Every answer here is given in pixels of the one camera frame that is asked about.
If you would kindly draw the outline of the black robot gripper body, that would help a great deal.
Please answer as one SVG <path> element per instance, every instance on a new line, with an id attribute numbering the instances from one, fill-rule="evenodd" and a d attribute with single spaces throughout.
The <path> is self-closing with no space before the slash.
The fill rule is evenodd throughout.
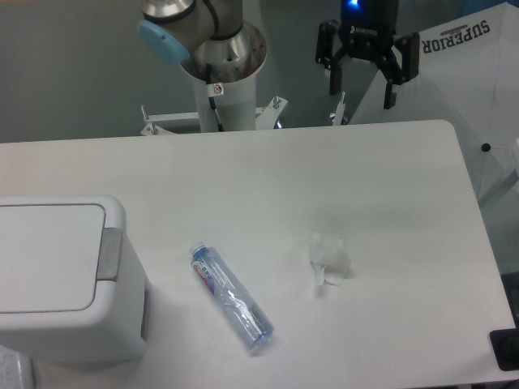
<path id="1" fill-rule="evenodd" d="M 391 52 L 398 1 L 342 1 L 339 38 L 350 58 L 376 62 Z"/>

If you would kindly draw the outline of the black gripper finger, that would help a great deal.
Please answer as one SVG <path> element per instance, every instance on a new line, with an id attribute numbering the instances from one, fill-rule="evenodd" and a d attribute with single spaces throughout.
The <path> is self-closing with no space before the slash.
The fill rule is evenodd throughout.
<path id="1" fill-rule="evenodd" d="M 342 85 L 342 63 L 346 56 L 344 44 L 334 52 L 336 36 L 341 37 L 343 25 L 335 19 L 329 19 L 319 25 L 317 45 L 315 50 L 315 62 L 324 66 L 329 71 L 329 94 L 335 96 L 341 91 Z"/>
<path id="2" fill-rule="evenodd" d="M 375 64 L 386 79 L 384 109 L 396 104 L 397 88 L 418 75 L 420 35 L 393 37 L 389 46 L 375 56 Z"/>

